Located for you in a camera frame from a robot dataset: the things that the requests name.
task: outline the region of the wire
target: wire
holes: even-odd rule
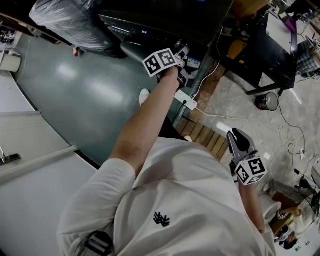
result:
[[[317,74],[317,75],[315,75],[314,77],[309,77],[309,78],[306,78],[306,79],[302,79],[302,80],[300,80],[300,81],[298,81],[298,82],[295,82],[295,84],[300,83],[300,82],[302,82],[302,81],[306,81],[306,80],[308,80],[308,79],[319,80],[320,77],[318,77],[318,76],[319,76],[319,75]]]
[[[290,149],[289,149],[290,145],[292,145],[292,153],[290,152]],[[297,152],[296,146],[292,142],[289,143],[289,145],[288,145],[288,152],[289,152],[289,154],[291,154],[293,156],[300,156],[301,155],[301,153],[295,153],[295,152]]]
[[[319,154],[316,154],[316,153],[313,154],[313,158],[312,158],[312,159],[308,162],[308,164],[306,165],[306,169],[305,169],[303,175],[305,175],[305,173],[307,172],[307,170],[308,170],[308,168],[309,168],[310,162],[311,162],[313,159],[315,159],[316,157],[319,157],[319,158],[320,158],[320,155],[319,155]]]
[[[204,82],[208,77],[210,77],[210,76],[217,70],[217,68],[218,68],[219,65],[220,65],[221,55],[220,55],[220,51],[219,51],[219,48],[218,48],[218,43],[219,43],[219,40],[220,40],[220,37],[221,37],[221,34],[222,34],[222,30],[223,30],[223,29],[224,29],[224,26],[222,26],[221,31],[220,31],[220,34],[219,34],[219,37],[218,37],[218,40],[217,40],[217,42],[216,42],[216,49],[217,49],[217,51],[218,51],[218,53],[219,53],[219,61],[218,61],[218,64],[216,65],[215,69],[214,69],[210,74],[208,74],[204,79],[202,79],[202,81],[201,81],[201,83],[200,83],[200,85],[199,85],[198,91],[196,92],[196,94],[193,96],[192,99],[195,99],[195,98],[197,97],[198,93],[200,92],[200,89],[201,89],[201,86],[202,86],[203,82]]]
[[[287,122],[287,120],[285,119],[285,117],[284,117],[284,115],[283,115],[283,113],[282,113],[282,109],[281,109],[281,106],[280,106],[279,98],[278,98],[278,105],[279,105],[280,113],[281,113],[281,116],[283,117],[283,120],[284,120],[290,127],[298,128],[298,129],[300,129],[300,131],[302,132],[303,144],[304,144],[303,153],[305,153],[305,152],[306,152],[306,138],[305,138],[304,131],[303,131],[299,126],[294,126],[294,125],[291,125],[290,123]]]
[[[311,207],[312,211],[314,212],[314,214],[317,215],[316,212],[315,212],[315,210],[314,210],[313,207],[311,206],[311,203],[310,203],[309,200],[307,199],[308,197],[300,192],[300,187],[298,187],[298,191],[299,191],[299,194],[304,198],[304,200],[306,200],[306,201],[308,202],[308,204],[310,205],[310,207]]]
[[[203,112],[202,110],[200,110],[199,108],[195,108],[196,110],[200,111],[202,114],[204,114],[207,117],[219,117],[219,118],[226,118],[226,119],[233,119],[233,120],[242,120],[242,121],[248,121],[248,119],[242,119],[242,118],[234,118],[234,117],[228,117],[228,116],[224,116],[224,115],[218,115],[218,114],[206,114],[205,112]]]
[[[25,55],[25,60],[24,60],[24,66],[23,66],[23,72],[22,75],[17,79],[16,83],[19,82],[19,80],[24,76],[25,70],[26,70],[26,63],[27,63],[27,58],[28,58],[28,53],[29,53],[29,48],[30,48],[30,43],[32,41],[33,37],[30,38],[29,44],[28,44],[28,49],[26,50],[26,55]]]
[[[306,40],[306,39],[305,39],[305,37],[304,37],[302,34],[306,31],[306,28],[308,27],[308,25],[309,25],[309,23],[306,24],[306,26],[304,27],[302,33],[297,34],[297,35],[299,35],[299,36],[302,36],[302,38],[303,38],[304,40]]]

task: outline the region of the hand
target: hand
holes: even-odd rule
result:
[[[160,82],[166,83],[168,86],[178,89],[180,83],[178,81],[179,71],[177,67],[172,66],[168,68],[163,74],[161,74]]]

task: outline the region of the gray floor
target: gray floor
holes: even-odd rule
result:
[[[17,46],[22,63],[15,79],[53,128],[101,165],[138,109],[140,91],[152,91],[156,79],[130,58],[74,57],[64,44],[30,39],[23,35]],[[171,119],[178,108],[174,101]]]
[[[305,25],[302,25],[298,29],[303,30],[304,28]],[[313,32],[308,27],[303,35],[309,35],[312,38]],[[297,76],[296,82],[301,79],[303,78]],[[260,86],[272,83],[267,76],[263,75]],[[254,105],[256,96],[246,95],[246,91],[250,90],[253,90],[252,86],[228,72],[220,81],[205,112],[245,120],[203,116],[201,122],[223,135],[227,134],[229,128],[238,128],[254,139],[269,171],[259,184],[259,189],[270,178],[275,178],[290,186],[297,185],[302,176],[294,173],[293,165],[294,168],[301,173],[305,172],[311,178],[312,166],[320,170],[320,164],[316,164],[318,156],[308,165],[314,154],[320,154],[320,80],[308,79],[298,82],[294,89],[285,90],[279,98],[286,120],[294,126],[301,127],[305,135],[305,158],[301,160],[295,155],[293,163],[292,155],[288,152],[288,145],[292,142],[297,153],[304,148],[301,131],[285,123],[279,108],[275,112],[257,109]],[[229,168],[228,164],[231,159],[230,154],[224,157],[223,164],[226,168]]]

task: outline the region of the wooden board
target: wooden board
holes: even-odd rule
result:
[[[186,127],[188,123],[188,120],[185,118],[181,118],[180,122],[178,123],[178,125],[176,126],[176,130],[178,131],[179,134],[182,133],[182,131],[184,130],[184,128]]]
[[[214,148],[214,146],[216,145],[218,139],[220,137],[220,134],[218,133],[214,133],[212,138],[210,139],[208,145],[206,146],[206,148],[209,150],[209,151],[212,151],[212,149]]]
[[[204,126],[201,133],[199,134],[198,138],[196,138],[195,143],[199,143],[201,145],[205,144],[205,140],[207,139],[207,137],[209,136],[209,134],[213,132],[209,127]]]
[[[219,161],[228,150],[226,138],[202,124],[182,118],[176,129],[183,137],[190,136],[193,142],[206,147]]]
[[[227,140],[225,140],[218,154],[216,154],[216,158],[218,158],[219,161],[221,161],[222,157],[224,156],[228,148],[229,148],[228,142]]]
[[[191,137],[193,142],[195,142],[197,140],[197,138],[200,135],[200,133],[201,133],[203,128],[204,128],[204,126],[202,124],[200,124],[200,123],[197,123],[194,126],[192,132],[190,133],[190,137]]]
[[[182,137],[190,136],[190,134],[191,134],[192,130],[195,128],[195,126],[196,126],[196,124],[194,122],[188,121],[185,128],[181,132],[181,136]]]
[[[214,157],[217,157],[218,155],[218,152],[220,151],[221,147],[223,146],[223,144],[225,143],[226,141],[226,138],[224,137],[219,137],[218,141],[216,142],[216,144],[214,145],[212,151],[211,151],[211,154],[214,156]]]

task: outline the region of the metal handle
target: metal handle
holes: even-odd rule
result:
[[[19,154],[10,154],[6,156],[4,151],[2,150],[2,147],[0,147],[0,154],[1,154],[0,166],[6,163],[10,163],[12,161],[21,159],[21,156]]]

